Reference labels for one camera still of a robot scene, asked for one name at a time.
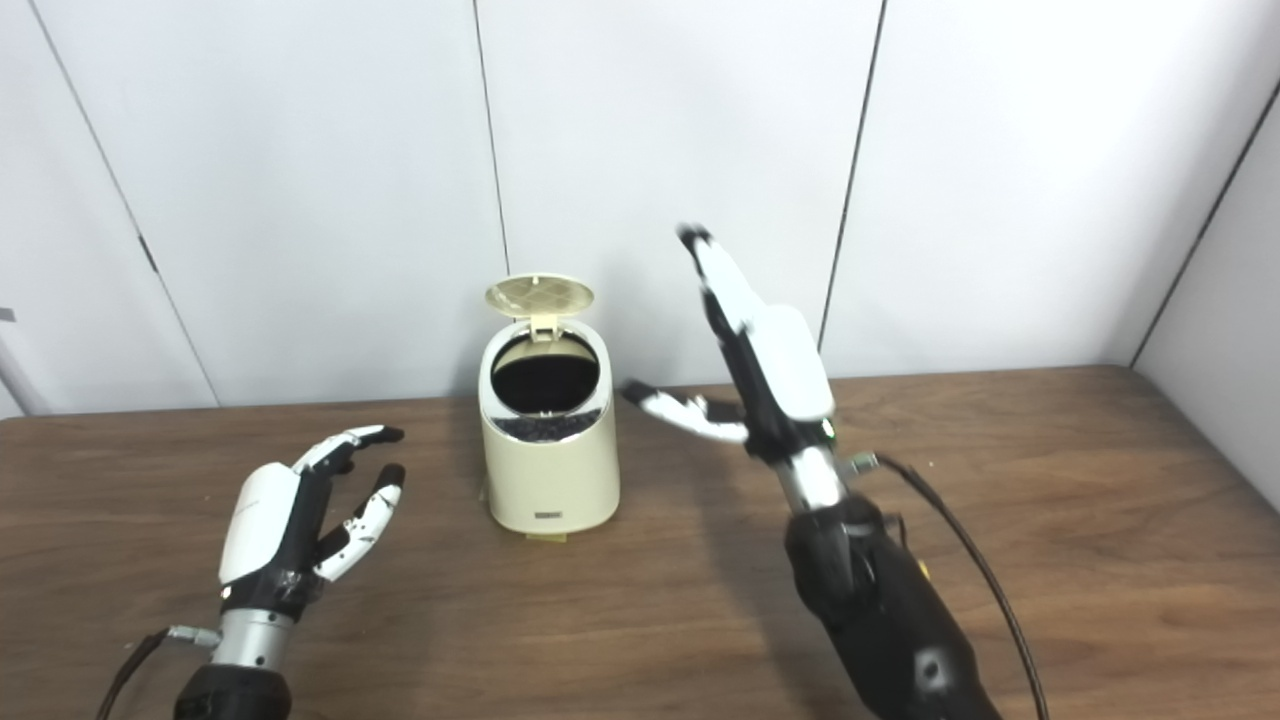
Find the white and black right hand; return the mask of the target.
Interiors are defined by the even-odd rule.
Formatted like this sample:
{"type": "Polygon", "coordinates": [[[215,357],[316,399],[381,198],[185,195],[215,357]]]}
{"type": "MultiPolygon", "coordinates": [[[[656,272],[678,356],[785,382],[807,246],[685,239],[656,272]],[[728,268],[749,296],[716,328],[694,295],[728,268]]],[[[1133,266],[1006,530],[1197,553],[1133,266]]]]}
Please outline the white and black right hand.
{"type": "Polygon", "coordinates": [[[804,315],[763,301],[704,227],[680,225],[676,234],[692,259],[703,311],[740,401],[676,395],[636,379],[625,383],[622,397],[694,436],[741,445],[765,464],[829,447],[835,396],[804,315]]]}

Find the white and black left hand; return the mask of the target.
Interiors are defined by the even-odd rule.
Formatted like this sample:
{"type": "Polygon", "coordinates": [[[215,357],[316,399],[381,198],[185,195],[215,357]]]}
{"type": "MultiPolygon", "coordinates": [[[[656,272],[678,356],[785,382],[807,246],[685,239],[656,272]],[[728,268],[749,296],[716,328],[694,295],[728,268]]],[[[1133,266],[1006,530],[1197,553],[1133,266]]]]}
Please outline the white and black left hand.
{"type": "Polygon", "coordinates": [[[403,438],[394,427],[356,427],[317,442],[292,464],[253,470],[241,487],[221,551],[221,611],[298,621],[326,585],[362,561],[394,516],[406,470],[387,464],[355,514],[324,530],[334,480],[353,470],[360,450],[403,438]]]}

